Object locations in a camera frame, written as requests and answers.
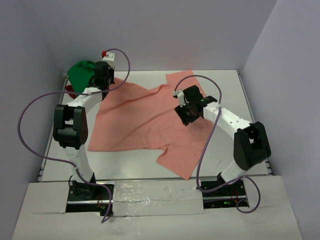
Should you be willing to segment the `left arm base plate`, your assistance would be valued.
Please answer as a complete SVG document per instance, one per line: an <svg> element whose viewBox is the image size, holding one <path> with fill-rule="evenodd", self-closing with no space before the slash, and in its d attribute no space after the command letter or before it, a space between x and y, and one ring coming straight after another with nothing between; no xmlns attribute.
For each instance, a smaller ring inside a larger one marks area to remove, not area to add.
<svg viewBox="0 0 320 240"><path fill-rule="evenodd" d="M90 186L93 193L80 193L69 181L66 213L99 213L103 217L109 206L110 196L104 187Z"/></svg>

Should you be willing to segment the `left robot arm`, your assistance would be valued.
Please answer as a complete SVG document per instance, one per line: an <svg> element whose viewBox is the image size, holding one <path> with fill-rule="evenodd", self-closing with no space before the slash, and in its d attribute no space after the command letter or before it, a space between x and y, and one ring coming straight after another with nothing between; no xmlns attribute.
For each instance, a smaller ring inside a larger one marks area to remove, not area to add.
<svg viewBox="0 0 320 240"><path fill-rule="evenodd" d="M107 96L106 90L114 84L115 64L101 60L93 64L93 75L87 87L74 100L58 104L54 109L53 138L59 143L71 162L70 190L76 196L93 199L98 193L96 177L86 154L89 136L87 113Z"/></svg>

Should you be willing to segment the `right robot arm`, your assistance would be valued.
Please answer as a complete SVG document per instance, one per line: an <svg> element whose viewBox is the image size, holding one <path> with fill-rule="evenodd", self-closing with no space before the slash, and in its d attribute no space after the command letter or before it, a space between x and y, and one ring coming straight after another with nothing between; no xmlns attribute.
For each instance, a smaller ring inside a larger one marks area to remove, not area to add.
<svg viewBox="0 0 320 240"><path fill-rule="evenodd" d="M196 85L174 90L173 97L179 101L174 110L185 126L203 118L212 122L214 129L221 128L233 140L233 160L218 174L212 191L229 195L235 189L235 182L271 156L266 129L261 122L250 122L237 116L221 105L221 99L204 97Z"/></svg>

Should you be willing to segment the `pink t shirt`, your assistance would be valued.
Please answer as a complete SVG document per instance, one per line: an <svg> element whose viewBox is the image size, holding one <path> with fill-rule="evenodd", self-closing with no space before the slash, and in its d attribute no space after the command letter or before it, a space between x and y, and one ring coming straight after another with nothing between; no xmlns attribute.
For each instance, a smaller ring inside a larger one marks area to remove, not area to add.
<svg viewBox="0 0 320 240"><path fill-rule="evenodd" d="M191 70L167 74L166 83L152 89L123 82L100 103L88 144L90 152L158 150L156 162L188 180L202 154L212 123L203 118L184 126L175 112L176 86L200 86Z"/></svg>

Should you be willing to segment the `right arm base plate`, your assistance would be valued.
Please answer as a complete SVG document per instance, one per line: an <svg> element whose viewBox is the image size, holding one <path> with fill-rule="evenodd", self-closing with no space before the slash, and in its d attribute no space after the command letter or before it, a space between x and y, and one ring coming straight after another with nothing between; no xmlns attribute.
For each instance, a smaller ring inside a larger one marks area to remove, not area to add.
<svg viewBox="0 0 320 240"><path fill-rule="evenodd" d="M216 191L202 193L204 209L248 207L247 194L242 180Z"/></svg>

